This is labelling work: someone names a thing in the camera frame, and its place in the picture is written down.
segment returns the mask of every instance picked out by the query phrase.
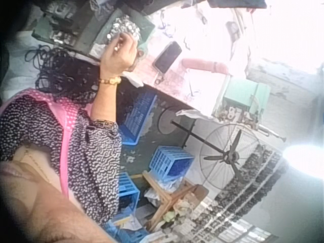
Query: blue basket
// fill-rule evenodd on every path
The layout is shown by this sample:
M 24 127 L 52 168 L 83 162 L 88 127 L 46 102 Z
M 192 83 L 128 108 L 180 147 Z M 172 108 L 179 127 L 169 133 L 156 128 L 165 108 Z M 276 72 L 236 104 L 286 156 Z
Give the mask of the blue basket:
M 159 146 L 150 162 L 150 169 L 163 182 L 184 176 L 194 156 L 180 147 Z
M 133 214 L 136 210 L 137 202 L 140 196 L 140 191 L 137 189 L 132 179 L 126 172 L 119 175 L 119 202 L 123 197 L 130 197 L 131 203 L 123 210 L 119 211 L 112 219 L 113 222 L 121 220 Z
M 127 114 L 124 124 L 119 126 L 123 145 L 136 145 L 138 143 L 155 99 L 156 94 L 151 90 L 147 90 L 138 96 L 132 111 Z
M 137 231 L 120 229 L 117 233 L 122 243 L 139 243 L 147 235 L 146 229 L 139 229 Z
M 118 228 L 113 224 L 111 220 L 109 220 L 103 228 L 111 237 L 116 238 Z

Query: window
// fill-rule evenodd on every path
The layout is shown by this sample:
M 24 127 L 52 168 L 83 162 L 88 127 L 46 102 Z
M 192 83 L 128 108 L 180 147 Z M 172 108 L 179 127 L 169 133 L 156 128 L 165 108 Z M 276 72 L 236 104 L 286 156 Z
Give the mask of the window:
M 222 232 L 218 239 L 225 243 L 261 243 L 274 242 L 278 237 L 240 219 L 231 222 L 231 226 Z

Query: patterned blouse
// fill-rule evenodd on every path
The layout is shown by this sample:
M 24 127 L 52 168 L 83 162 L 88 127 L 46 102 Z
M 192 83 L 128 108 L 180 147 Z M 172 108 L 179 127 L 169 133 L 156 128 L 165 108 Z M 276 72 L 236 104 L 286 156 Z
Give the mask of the patterned blouse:
M 25 95 L 11 102 L 0 117 L 0 159 L 11 160 L 23 144 L 49 149 L 51 165 L 60 172 L 63 128 L 45 101 Z M 68 186 L 85 213 L 104 225 L 118 209 L 118 125 L 93 121 L 79 110 L 68 151 Z

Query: green tray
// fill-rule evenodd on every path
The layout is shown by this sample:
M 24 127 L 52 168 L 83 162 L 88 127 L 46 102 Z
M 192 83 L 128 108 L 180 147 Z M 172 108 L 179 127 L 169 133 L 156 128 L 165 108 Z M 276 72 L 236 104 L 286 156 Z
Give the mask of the green tray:
M 145 18 L 139 12 L 127 7 L 126 5 L 122 6 L 120 9 L 116 9 L 108 19 L 107 23 L 102 27 L 101 31 L 98 33 L 94 43 L 97 44 L 106 44 L 107 34 L 112 29 L 112 24 L 116 18 L 120 18 L 123 15 L 128 15 L 130 20 L 135 23 L 141 31 L 141 39 L 138 41 L 138 47 L 146 49 L 146 41 L 151 36 L 155 25 L 151 23 L 147 18 Z

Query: pink object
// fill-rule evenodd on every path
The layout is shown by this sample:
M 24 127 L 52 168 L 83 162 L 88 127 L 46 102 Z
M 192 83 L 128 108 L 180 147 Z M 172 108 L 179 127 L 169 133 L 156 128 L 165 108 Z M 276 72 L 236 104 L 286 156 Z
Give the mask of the pink object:
M 77 112 L 80 109 L 79 105 L 72 103 L 67 98 L 60 98 L 54 102 L 52 94 L 45 94 L 35 89 L 26 89 L 19 92 L 17 95 L 12 97 L 6 103 L 0 107 L 0 114 L 5 110 L 5 108 L 15 99 L 23 96 L 29 95 L 36 99 L 37 101 L 47 102 L 50 110 L 56 117 L 57 121 L 63 127 L 63 139 L 61 146 L 61 155 L 60 155 L 60 183 L 63 195 L 67 198 L 68 196 L 68 148 L 69 141 L 71 139 L 72 131 L 75 126 L 75 121 L 77 117 Z M 92 104 L 88 104 L 85 110 L 90 114 Z
M 212 62 L 195 58 L 183 58 L 181 63 L 185 68 L 217 72 L 228 75 L 228 67 L 221 62 Z

